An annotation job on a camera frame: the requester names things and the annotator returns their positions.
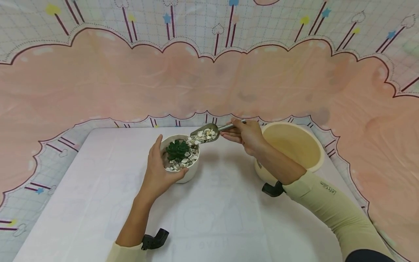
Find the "metal scoop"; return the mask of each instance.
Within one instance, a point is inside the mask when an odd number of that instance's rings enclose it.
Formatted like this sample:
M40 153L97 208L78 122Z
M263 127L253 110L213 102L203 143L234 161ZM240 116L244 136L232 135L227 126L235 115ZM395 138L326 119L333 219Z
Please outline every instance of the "metal scoop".
M242 119L240 121L244 124L246 123L246 119ZM197 135L199 131L204 131L205 129L212 129L215 132L216 136L214 139L206 140L205 143L214 142L220 137L220 132L230 129L232 127L234 127L233 124L225 125L223 127L218 127L216 124L206 124L205 126L193 131L189 136L192 137L194 135Z

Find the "forearm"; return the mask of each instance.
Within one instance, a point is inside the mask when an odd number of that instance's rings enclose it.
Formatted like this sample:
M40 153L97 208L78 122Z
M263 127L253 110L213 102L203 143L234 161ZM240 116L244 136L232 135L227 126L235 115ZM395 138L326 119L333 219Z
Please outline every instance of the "forearm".
M344 260L359 249L374 250L392 258L368 217L333 184L307 171L283 188L292 200L310 210L333 231Z
M152 205L153 201L141 195L141 192L136 196L128 218L116 239L117 245L132 247L141 244Z
M261 145L255 157L283 185L297 181L307 171L268 143Z

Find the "scoop handle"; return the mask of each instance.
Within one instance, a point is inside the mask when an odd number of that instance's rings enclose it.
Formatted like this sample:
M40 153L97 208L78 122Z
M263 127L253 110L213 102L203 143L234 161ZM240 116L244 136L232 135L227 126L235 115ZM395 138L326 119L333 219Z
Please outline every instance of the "scoop handle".
M242 122L243 124L245 124L245 123L246 123L246 119L242 119L242 120L240 120L240 122ZM230 128L232 128L232 127L234 127L234 125L233 125L233 124L225 125L225 126L223 126L223 127L218 128L218 131L219 131L219 132L221 132L221 131L224 131L224 130L230 129Z

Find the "left hand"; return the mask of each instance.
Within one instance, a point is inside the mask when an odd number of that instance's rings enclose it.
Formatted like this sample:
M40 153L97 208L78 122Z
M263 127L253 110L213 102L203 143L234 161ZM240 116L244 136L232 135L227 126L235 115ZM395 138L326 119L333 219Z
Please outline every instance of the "left hand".
M148 154L147 170L145 171L144 181L138 195L144 200L154 202L159 196L166 192L171 185L182 179L188 168L179 172L168 172L163 166L160 153L160 145L163 136L159 135Z

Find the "beige arm sleeve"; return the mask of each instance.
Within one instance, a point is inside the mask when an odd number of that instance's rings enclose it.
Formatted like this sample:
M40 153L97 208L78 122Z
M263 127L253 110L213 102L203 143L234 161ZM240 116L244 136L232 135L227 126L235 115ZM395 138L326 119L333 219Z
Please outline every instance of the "beige arm sleeve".
M145 262L147 251L141 250L141 247L142 243L133 247L119 246L114 243L106 262Z
M368 217L334 185L307 171L283 188L292 200L310 210L333 231L343 261L358 249L374 250L394 259Z

